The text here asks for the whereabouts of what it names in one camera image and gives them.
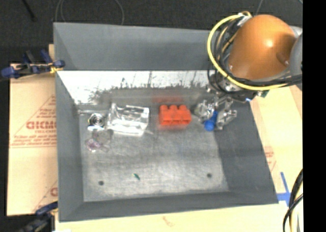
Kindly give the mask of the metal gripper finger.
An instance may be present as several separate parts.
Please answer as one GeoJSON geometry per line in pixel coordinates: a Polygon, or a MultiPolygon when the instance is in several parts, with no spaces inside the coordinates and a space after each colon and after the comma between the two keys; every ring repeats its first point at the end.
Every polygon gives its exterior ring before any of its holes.
{"type": "Polygon", "coordinates": [[[198,117],[200,122],[204,122],[213,117],[216,107],[216,102],[208,102],[207,100],[203,100],[195,107],[194,115],[198,117]]]}
{"type": "Polygon", "coordinates": [[[218,98],[215,101],[214,108],[217,111],[216,128],[222,130],[237,117],[237,110],[232,108],[233,99],[230,97],[218,98]]]}

